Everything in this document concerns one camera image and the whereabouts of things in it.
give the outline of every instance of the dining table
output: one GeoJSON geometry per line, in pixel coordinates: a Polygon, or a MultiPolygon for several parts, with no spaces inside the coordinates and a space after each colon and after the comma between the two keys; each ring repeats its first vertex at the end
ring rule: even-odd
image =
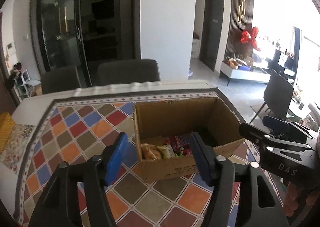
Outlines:
{"type": "MultiPolygon", "coordinates": [[[[125,132],[129,137],[127,154],[116,181],[105,188],[117,226],[130,226],[132,222],[139,226],[200,226],[213,187],[207,186],[199,173],[144,183],[136,171],[138,160],[132,120],[136,102],[194,97],[218,97],[241,123],[245,122],[226,96],[205,80],[77,88],[24,99],[12,118],[17,125],[25,125],[32,132],[17,141],[18,147],[2,158],[1,201],[20,225],[28,226],[35,205],[60,162],[83,163],[112,145],[119,132],[125,132]],[[16,150],[20,151],[19,156],[14,154],[16,150]],[[14,170],[13,158],[16,159],[14,170]]],[[[246,140],[230,160],[246,165],[259,162],[260,155],[246,140]]],[[[281,190],[267,171],[265,174],[281,200],[281,190]]],[[[89,227],[83,183],[78,183],[77,188],[82,223],[89,227]]],[[[235,226],[239,192],[240,185],[235,183],[229,227],[235,226]]]]}

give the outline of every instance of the bolt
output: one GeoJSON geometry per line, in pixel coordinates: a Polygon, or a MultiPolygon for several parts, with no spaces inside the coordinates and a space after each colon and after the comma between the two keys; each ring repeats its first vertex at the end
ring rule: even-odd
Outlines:
{"type": "Polygon", "coordinates": [[[253,168],[258,168],[258,167],[259,167],[259,164],[258,164],[257,162],[255,162],[255,161],[252,161],[252,162],[250,163],[250,166],[252,166],[253,168]]]}
{"type": "Polygon", "coordinates": [[[95,155],[95,156],[93,156],[93,158],[92,158],[92,160],[93,160],[94,162],[100,161],[101,159],[102,159],[102,157],[101,157],[100,155],[95,155]]]}
{"type": "Polygon", "coordinates": [[[67,166],[68,166],[68,163],[65,161],[59,164],[59,168],[66,168],[67,166]]]}
{"type": "Polygon", "coordinates": [[[222,155],[216,156],[216,159],[217,159],[218,161],[220,161],[220,162],[223,162],[223,161],[226,161],[226,160],[227,160],[227,159],[226,159],[224,156],[222,156],[222,155]]]}

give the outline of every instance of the balloon bunch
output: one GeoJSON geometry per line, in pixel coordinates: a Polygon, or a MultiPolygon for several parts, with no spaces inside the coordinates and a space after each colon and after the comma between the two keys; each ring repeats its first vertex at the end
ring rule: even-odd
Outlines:
{"type": "Polygon", "coordinates": [[[258,35],[258,32],[259,32],[259,29],[256,26],[254,28],[252,28],[251,34],[248,31],[243,31],[240,41],[243,44],[246,44],[246,43],[250,42],[251,45],[253,46],[253,48],[260,52],[261,49],[258,48],[258,44],[257,44],[257,41],[256,41],[256,37],[258,35]]]}

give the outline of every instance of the cardboard box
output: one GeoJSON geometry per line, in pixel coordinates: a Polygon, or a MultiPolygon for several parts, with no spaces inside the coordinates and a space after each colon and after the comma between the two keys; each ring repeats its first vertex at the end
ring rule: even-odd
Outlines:
{"type": "Polygon", "coordinates": [[[244,141],[239,125],[237,117],[217,97],[137,103],[134,126],[138,166],[134,170],[148,183],[193,174],[198,171],[193,156],[144,160],[141,143],[163,145],[163,137],[206,126],[218,143],[215,152],[229,158],[244,141]]]}

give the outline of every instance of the gray chair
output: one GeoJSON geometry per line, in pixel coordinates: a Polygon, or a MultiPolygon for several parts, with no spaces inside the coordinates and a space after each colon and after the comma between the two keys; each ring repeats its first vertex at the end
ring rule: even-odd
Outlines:
{"type": "Polygon", "coordinates": [[[102,63],[98,67],[99,86],[160,81],[158,63],[151,59],[123,60],[102,63]]]}
{"type": "Polygon", "coordinates": [[[293,86],[280,74],[271,70],[269,83],[263,93],[264,103],[250,123],[259,115],[266,104],[268,105],[268,109],[276,114],[277,117],[285,119],[292,95],[293,86]]]}
{"type": "Polygon", "coordinates": [[[44,73],[41,86],[43,94],[81,88],[77,68],[70,65],[44,73]]]}

